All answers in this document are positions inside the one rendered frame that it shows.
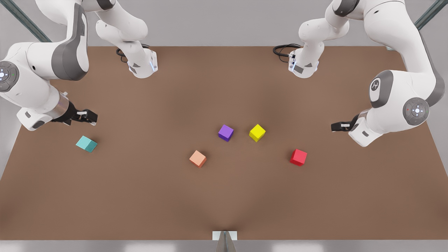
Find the teal wooden cube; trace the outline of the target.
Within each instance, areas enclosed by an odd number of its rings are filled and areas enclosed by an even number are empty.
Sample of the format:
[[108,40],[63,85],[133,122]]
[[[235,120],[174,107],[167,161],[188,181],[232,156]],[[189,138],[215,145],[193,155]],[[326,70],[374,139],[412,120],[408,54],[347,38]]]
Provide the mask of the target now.
[[82,136],[76,143],[77,147],[91,153],[97,146],[97,143],[86,136]]

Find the purple wooden cube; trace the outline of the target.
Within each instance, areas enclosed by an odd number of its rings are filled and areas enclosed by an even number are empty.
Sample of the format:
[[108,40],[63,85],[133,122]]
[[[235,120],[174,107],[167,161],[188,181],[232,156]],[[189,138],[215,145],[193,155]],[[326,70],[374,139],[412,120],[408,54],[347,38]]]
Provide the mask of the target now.
[[234,130],[231,127],[224,124],[221,127],[221,129],[219,130],[218,136],[219,136],[219,138],[225,140],[226,142],[229,142],[229,140],[233,136],[233,133],[234,133]]

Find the silver frame post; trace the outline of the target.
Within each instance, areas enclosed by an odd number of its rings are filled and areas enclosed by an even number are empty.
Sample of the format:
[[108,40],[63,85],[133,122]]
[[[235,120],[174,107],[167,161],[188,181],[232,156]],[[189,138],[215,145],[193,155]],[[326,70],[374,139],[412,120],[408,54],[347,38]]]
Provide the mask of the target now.
[[237,240],[237,231],[213,231],[212,240],[217,240],[216,252],[236,252],[233,241]]
[[446,5],[448,5],[448,0],[436,0],[434,3],[432,3],[432,5],[414,23],[416,28],[418,30],[421,30]]
[[0,0],[2,4],[40,42],[52,42],[45,33],[27,16],[13,0]]

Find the salmon wooden cube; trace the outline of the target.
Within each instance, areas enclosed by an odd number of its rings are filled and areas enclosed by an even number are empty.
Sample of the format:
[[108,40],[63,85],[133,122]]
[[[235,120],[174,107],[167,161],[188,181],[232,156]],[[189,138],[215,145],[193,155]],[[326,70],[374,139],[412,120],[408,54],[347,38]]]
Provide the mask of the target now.
[[192,162],[198,168],[201,168],[203,164],[206,162],[206,160],[207,160],[206,156],[200,153],[198,150],[195,150],[195,152],[189,158],[189,161]]

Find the yellow wooden cube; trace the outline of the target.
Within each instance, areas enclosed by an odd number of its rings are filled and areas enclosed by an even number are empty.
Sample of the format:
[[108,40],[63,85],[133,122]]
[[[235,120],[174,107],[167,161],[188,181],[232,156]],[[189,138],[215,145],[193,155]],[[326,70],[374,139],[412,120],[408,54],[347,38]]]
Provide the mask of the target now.
[[258,142],[266,133],[266,130],[262,128],[259,124],[257,124],[254,128],[252,128],[249,132],[249,136],[255,141]]

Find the red wooden cube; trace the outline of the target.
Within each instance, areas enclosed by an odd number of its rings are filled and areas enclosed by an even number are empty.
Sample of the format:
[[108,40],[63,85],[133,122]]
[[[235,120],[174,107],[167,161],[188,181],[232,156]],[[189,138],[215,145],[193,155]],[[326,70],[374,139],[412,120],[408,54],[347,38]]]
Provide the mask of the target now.
[[304,165],[305,161],[307,159],[307,153],[296,149],[293,151],[291,158],[290,158],[290,163],[295,164],[297,166],[302,166]]

